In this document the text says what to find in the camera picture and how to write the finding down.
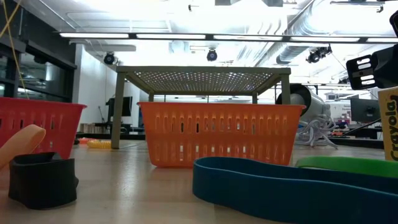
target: desk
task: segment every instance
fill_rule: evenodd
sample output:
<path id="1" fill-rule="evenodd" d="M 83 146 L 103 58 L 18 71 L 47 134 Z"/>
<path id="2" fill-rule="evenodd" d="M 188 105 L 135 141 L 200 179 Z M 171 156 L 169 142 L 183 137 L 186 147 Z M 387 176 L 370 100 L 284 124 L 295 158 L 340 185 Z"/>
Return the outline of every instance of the desk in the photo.
<path id="1" fill-rule="evenodd" d="M 353 134 L 350 134 L 350 136 L 355 136 L 357 138 L 378 139 L 377 134 L 380 132 L 383 132 L 383 130 L 381 128 L 363 128 L 363 129 L 357 130 Z"/>
<path id="2" fill-rule="evenodd" d="M 94 125 L 97 127 L 105 127 L 106 130 L 108 130 L 109 127 L 109 132 L 112 134 L 112 123 L 94 123 Z M 121 134 L 129 134 L 130 132 L 134 131 L 132 124 L 121 124 L 120 126 L 120 128 L 123 130 L 120 130 Z"/>
<path id="3" fill-rule="evenodd" d="M 0 172 L 0 223 L 278 223 L 196 198 L 192 194 L 191 169 L 157 169 L 149 162 L 145 141 L 121 142 L 131 147 L 110 151 L 78 146 L 73 150 L 80 180 L 78 198 L 61 208 L 35 211 L 9 200 L 8 172 Z M 384 159 L 382 150 L 302 146 L 294 149 L 293 164 L 311 155 Z"/>

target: crayola box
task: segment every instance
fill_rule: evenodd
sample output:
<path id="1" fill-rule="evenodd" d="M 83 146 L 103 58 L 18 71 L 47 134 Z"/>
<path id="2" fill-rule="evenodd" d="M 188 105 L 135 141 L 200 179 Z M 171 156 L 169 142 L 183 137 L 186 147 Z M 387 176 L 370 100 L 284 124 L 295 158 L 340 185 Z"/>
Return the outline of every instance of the crayola box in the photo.
<path id="1" fill-rule="evenodd" d="M 398 87 L 380 90 L 379 104 L 386 160 L 398 161 Z"/>

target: ceiling light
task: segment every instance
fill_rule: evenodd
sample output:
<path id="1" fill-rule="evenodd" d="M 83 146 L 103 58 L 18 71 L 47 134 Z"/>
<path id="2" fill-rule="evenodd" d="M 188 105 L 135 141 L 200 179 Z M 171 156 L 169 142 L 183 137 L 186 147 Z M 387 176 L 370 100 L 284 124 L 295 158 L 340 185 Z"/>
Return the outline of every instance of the ceiling light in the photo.
<path id="1" fill-rule="evenodd" d="M 206 51 L 209 49 L 208 46 L 189 46 L 189 50 L 201 50 L 201 51 Z"/>
<path id="2" fill-rule="evenodd" d="M 269 40 L 280 41 L 280 36 L 261 36 L 261 35 L 214 35 L 216 40 Z"/>
<path id="3" fill-rule="evenodd" d="M 203 34 L 137 34 L 138 39 L 205 39 Z"/>
<path id="4" fill-rule="evenodd" d="M 367 42 L 384 42 L 384 43 L 398 43 L 398 38 L 390 37 L 390 38 L 383 38 L 383 37 L 376 37 L 376 38 L 368 38 Z"/>
<path id="5" fill-rule="evenodd" d="M 359 37 L 330 37 L 330 36 L 324 36 L 324 37 L 291 37 L 291 41 L 302 41 L 302 42 L 357 42 L 359 41 Z"/>
<path id="6" fill-rule="evenodd" d="M 164 99 L 165 95 L 155 95 L 155 99 Z M 166 95 L 166 99 L 202 99 L 201 96 L 195 96 L 195 95 Z"/>
<path id="7" fill-rule="evenodd" d="M 91 38 L 91 39 L 127 39 L 129 34 L 101 34 L 101 33 L 60 33 L 61 37 L 67 38 Z"/>

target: blue rubber band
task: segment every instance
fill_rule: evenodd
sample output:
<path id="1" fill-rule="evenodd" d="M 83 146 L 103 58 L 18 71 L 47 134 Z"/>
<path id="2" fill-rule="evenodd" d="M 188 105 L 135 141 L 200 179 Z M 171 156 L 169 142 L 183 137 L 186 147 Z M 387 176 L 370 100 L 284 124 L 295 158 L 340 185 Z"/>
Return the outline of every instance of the blue rubber band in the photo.
<path id="1" fill-rule="evenodd" d="M 259 218 L 288 223 L 398 223 L 398 179 L 205 157 L 193 194 Z"/>

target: black fabric band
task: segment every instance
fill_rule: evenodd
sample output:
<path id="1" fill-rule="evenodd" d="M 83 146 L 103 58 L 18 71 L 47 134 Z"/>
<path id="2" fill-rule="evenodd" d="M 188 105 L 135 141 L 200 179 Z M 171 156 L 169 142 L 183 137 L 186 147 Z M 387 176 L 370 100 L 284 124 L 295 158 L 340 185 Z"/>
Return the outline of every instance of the black fabric band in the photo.
<path id="1" fill-rule="evenodd" d="M 398 179 L 205 157 L 193 194 L 259 218 L 288 223 L 398 223 Z"/>
<path id="2" fill-rule="evenodd" d="M 56 152 L 16 156 L 10 162 L 8 196 L 31 209 L 53 208 L 76 200 L 75 160 Z"/>

